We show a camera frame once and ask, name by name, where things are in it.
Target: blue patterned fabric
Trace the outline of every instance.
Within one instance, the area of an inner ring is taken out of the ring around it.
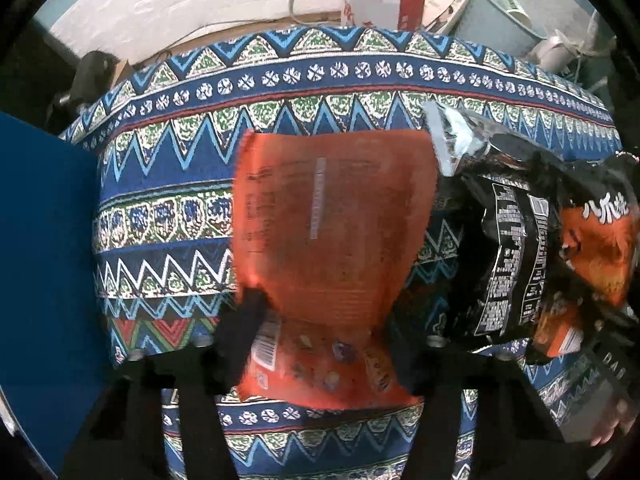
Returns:
[[[539,68],[480,45],[373,28],[295,28],[212,44],[120,83],[61,134],[100,156],[95,284],[112,359],[181,348],[233,306],[230,250],[236,146],[248,128],[311,136],[416,128],[420,104],[466,107],[564,158],[603,158],[620,137],[602,102]],[[462,232],[436,204],[406,281],[425,335],[447,320]],[[508,346],[522,355],[526,341]],[[584,357],[524,367],[560,423],[597,373]],[[167,456],[184,477],[178,392],[164,398]],[[392,478],[421,406],[318,412],[279,400],[218,402],[244,478]],[[470,471],[476,393],[461,400],[453,477]]]

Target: barcode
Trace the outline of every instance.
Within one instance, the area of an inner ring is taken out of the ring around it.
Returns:
[[[276,349],[280,336],[280,319],[268,315],[251,346],[251,358],[267,370],[274,371],[276,367]]]
[[[564,341],[562,341],[558,353],[571,354],[580,350],[580,346],[582,345],[582,336],[582,330],[571,327],[566,333],[566,336],[564,336]]]
[[[549,216],[549,202],[545,198],[529,195],[529,202],[531,202],[534,215]]]

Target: red plastic package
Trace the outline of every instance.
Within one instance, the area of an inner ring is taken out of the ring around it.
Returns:
[[[274,312],[241,398],[329,410],[418,401],[398,384],[380,327],[422,247],[436,179],[419,130],[244,135],[236,280],[240,294],[262,288]]]

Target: gray bucket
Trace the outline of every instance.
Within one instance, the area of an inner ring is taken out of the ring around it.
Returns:
[[[469,0],[453,36],[524,57],[546,38],[535,25],[528,28],[503,8],[503,0]]]

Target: patterned tablecloth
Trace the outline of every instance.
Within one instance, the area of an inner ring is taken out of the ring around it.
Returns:
[[[603,158],[620,138],[602,102],[526,62],[445,36],[295,28],[199,48],[138,72],[61,138],[100,154],[95,283],[114,363],[212,331],[232,304],[231,184],[244,131],[317,135],[413,128],[434,99],[494,118],[566,158]],[[433,213],[407,279],[417,322],[439,332],[461,232]],[[525,341],[510,346],[522,354]],[[573,355],[526,366],[562,422],[597,373]],[[164,392],[166,452],[184,477],[178,393]],[[402,469],[421,406],[318,412],[231,393],[220,417],[246,478],[389,478]],[[462,398],[453,476],[470,470],[476,393]]]

